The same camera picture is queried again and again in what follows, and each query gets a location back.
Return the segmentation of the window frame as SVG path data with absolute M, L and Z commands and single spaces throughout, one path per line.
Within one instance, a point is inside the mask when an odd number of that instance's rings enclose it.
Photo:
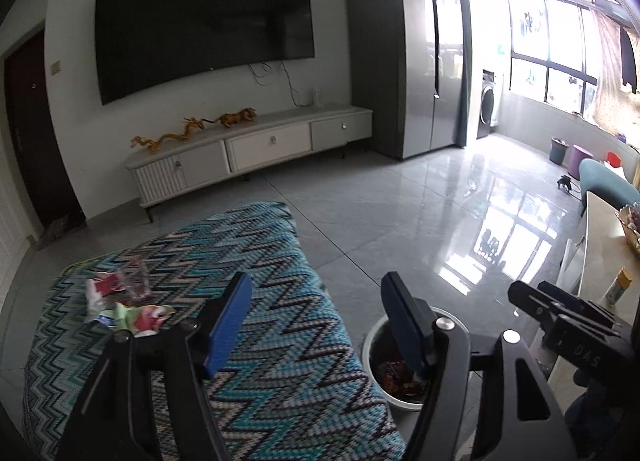
M 567 0 L 509 0 L 510 91 L 582 117 L 602 78 L 598 18 Z

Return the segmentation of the golden tiger figurine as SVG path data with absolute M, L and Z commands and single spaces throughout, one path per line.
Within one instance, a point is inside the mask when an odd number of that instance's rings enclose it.
M 226 129 L 231 129 L 232 126 L 243 122 L 253 122 L 256 117 L 257 112 L 253 108 L 244 108 L 233 112 L 233 114 L 221 114 L 216 122 L 219 122 Z

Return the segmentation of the black wall television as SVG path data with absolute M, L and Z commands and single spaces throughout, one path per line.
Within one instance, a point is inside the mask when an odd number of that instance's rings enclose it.
M 207 71 L 314 57 L 311 0 L 96 0 L 102 103 Z

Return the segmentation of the green plastic wrapper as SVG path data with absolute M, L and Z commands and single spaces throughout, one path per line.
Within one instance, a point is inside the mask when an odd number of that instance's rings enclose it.
M 175 312 L 166 305 L 126 306 L 117 303 L 114 327 L 116 331 L 129 331 L 134 337 L 151 337 L 160 332 L 160 328 Z

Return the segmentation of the white TV cabinet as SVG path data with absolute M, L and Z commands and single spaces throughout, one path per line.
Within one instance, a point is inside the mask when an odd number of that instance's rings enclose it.
M 220 125 L 190 140 L 141 150 L 126 162 L 140 207 L 152 207 L 268 166 L 344 147 L 372 136 L 372 111 L 342 105 L 259 114 L 232 129 Z

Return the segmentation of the teal bucket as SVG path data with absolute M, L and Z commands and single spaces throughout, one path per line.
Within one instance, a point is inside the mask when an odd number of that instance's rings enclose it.
M 567 149 L 568 143 L 565 140 L 558 137 L 552 137 L 549 160 L 557 166 L 562 166 Z

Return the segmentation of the grey trash bin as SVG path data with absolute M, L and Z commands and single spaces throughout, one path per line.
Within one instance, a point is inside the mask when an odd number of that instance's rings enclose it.
M 461 412 L 469 379 L 469 330 L 448 311 L 431 307 L 436 320 L 435 365 L 426 374 L 415 374 L 402 358 L 387 315 L 364 341 L 364 368 L 381 389 L 387 403 L 407 412 Z

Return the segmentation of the golden dragon figurine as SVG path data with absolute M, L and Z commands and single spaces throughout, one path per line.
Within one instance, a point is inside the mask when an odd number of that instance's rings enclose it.
M 184 126 L 181 133 L 166 133 L 158 137 L 157 140 L 152 140 L 152 138 L 148 137 L 134 136 L 134 138 L 130 140 L 130 147 L 141 147 L 147 151 L 155 152 L 162 147 L 163 143 L 168 142 L 168 140 L 187 142 L 195 132 L 205 129 L 205 121 L 203 119 L 184 118 L 183 121 Z

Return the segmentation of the teal chair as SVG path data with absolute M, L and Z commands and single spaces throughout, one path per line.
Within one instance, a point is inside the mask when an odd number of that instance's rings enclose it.
M 582 160 L 578 171 L 583 211 L 587 207 L 588 192 L 592 192 L 616 210 L 632 206 L 640 200 L 638 189 L 596 160 Z

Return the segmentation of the grey double-door refrigerator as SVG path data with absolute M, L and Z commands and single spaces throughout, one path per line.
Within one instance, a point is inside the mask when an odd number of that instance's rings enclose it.
M 461 0 L 346 0 L 352 102 L 373 112 L 373 147 L 406 160 L 457 143 Z

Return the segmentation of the black toy animal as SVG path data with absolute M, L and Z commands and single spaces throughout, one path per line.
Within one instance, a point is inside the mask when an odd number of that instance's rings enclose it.
M 556 184 L 558 185 L 558 188 L 563 189 L 564 192 L 573 191 L 572 179 L 567 174 L 561 175 L 560 178 L 556 181 Z

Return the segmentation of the dark entrance door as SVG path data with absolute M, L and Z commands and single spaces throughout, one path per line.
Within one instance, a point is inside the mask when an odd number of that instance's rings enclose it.
M 35 33 L 4 61 L 4 92 L 12 145 L 44 241 L 86 224 L 58 149 L 44 72 L 44 32 Z

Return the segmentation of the washing machine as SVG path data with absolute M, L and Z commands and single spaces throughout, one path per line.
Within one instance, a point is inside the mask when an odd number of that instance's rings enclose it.
M 477 138 L 480 140 L 494 132 L 498 126 L 501 88 L 495 72 L 484 69 Z

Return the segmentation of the red white wrapper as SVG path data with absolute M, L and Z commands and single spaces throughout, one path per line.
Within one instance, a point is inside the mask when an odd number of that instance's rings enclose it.
M 122 273 L 100 273 L 85 283 L 87 320 L 113 328 L 119 305 L 130 302 L 128 285 Z

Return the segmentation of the purple stool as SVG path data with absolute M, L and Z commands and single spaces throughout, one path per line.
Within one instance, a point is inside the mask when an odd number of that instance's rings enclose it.
M 567 171 L 571 177 L 575 178 L 575 180 L 579 180 L 579 166 L 582 161 L 586 159 L 592 159 L 593 154 L 585 148 L 580 147 L 579 145 L 573 145 L 572 150 L 570 151 L 570 158 L 568 159 Z

